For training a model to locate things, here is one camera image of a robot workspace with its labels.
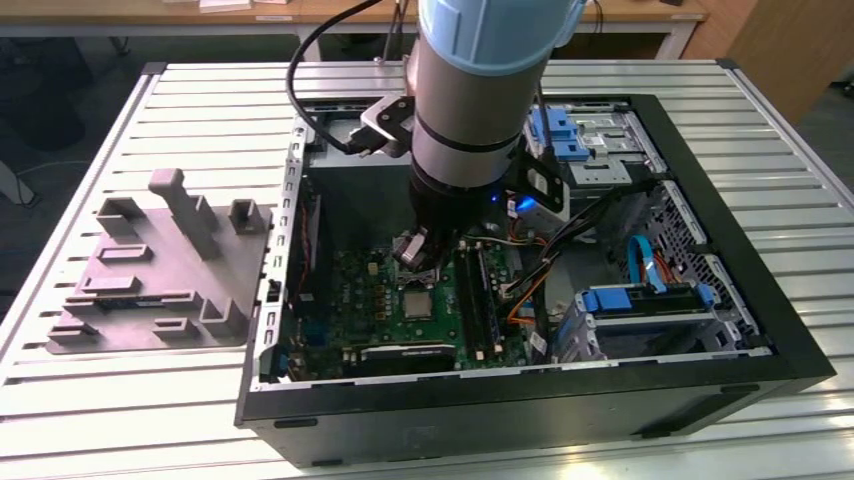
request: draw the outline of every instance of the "blue led light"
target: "blue led light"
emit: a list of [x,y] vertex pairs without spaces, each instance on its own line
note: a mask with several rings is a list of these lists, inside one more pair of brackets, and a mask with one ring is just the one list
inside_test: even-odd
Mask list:
[[531,197],[525,197],[519,203],[517,203],[517,212],[525,212],[537,205],[537,201]]

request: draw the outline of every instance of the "blue cable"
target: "blue cable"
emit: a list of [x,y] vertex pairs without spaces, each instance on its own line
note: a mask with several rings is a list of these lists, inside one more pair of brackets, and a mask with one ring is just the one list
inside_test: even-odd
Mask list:
[[646,278],[655,288],[655,293],[666,292],[667,286],[665,285],[665,282],[662,282],[662,277],[658,275],[658,267],[655,266],[653,246],[643,235],[633,235],[629,239],[629,281],[631,283],[641,283],[641,272],[638,271],[638,250],[641,250]]

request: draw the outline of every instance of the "wooden desk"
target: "wooden desk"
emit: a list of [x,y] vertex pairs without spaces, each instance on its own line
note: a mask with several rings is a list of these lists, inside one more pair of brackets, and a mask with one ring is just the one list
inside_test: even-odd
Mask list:
[[[294,0],[288,5],[258,3],[250,10],[199,12],[196,4],[162,0],[0,0],[0,36],[166,36],[291,34],[306,38],[314,27],[360,0]],[[706,9],[698,0],[681,7],[658,0],[601,0],[607,33],[665,33],[658,59],[679,58]],[[394,11],[387,0],[330,33],[386,33]],[[418,0],[410,3],[405,31],[415,32]],[[594,31],[597,9],[590,2],[579,33]],[[319,50],[307,60],[319,60]]]
[[854,59],[852,0],[701,0],[686,59],[731,58],[795,124]]

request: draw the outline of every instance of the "aluminum slotted table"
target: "aluminum slotted table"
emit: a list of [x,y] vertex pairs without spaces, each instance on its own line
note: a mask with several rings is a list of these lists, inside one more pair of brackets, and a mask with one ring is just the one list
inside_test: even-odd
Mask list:
[[[147,67],[0,326],[2,479],[853,475],[854,197],[741,71],[711,61],[555,62],[545,90],[658,95],[833,361],[838,376],[808,392],[683,438],[299,472],[232,426],[242,347],[51,355],[46,334],[98,243],[106,196],[146,208],[151,170],[176,167],[211,205],[275,204],[294,121],[286,66]],[[298,78],[306,97],[403,88],[395,65],[306,64]]]

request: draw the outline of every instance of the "wooden cabinet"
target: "wooden cabinet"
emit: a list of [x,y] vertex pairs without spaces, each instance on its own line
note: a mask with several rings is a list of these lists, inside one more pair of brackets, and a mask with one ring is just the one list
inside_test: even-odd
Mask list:
[[709,18],[682,58],[731,58],[797,123],[854,60],[854,1],[699,0]]

